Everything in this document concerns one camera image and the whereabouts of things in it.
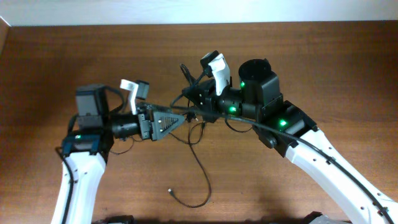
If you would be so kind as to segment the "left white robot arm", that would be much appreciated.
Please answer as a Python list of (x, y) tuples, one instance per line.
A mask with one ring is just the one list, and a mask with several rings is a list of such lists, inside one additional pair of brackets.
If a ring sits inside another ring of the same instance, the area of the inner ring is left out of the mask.
[(115, 139), (139, 135), (158, 141), (184, 123), (184, 116), (170, 108), (145, 103), (148, 92), (147, 82), (125, 79), (118, 89), (103, 84), (76, 89), (78, 112), (56, 148), (63, 173), (52, 223), (91, 223)]

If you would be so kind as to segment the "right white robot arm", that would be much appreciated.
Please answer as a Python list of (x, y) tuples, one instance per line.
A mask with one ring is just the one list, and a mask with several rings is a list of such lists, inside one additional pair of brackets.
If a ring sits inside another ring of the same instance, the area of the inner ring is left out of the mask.
[(285, 100), (267, 59), (244, 62), (239, 88), (226, 63), (201, 62), (208, 80), (200, 83), (185, 65), (183, 95), (207, 122), (249, 120), (268, 148), (307, 173), (345, 212), (351, 223), (397, 223), (397, 202), (361, 175), (332, 145), (316, 122)]

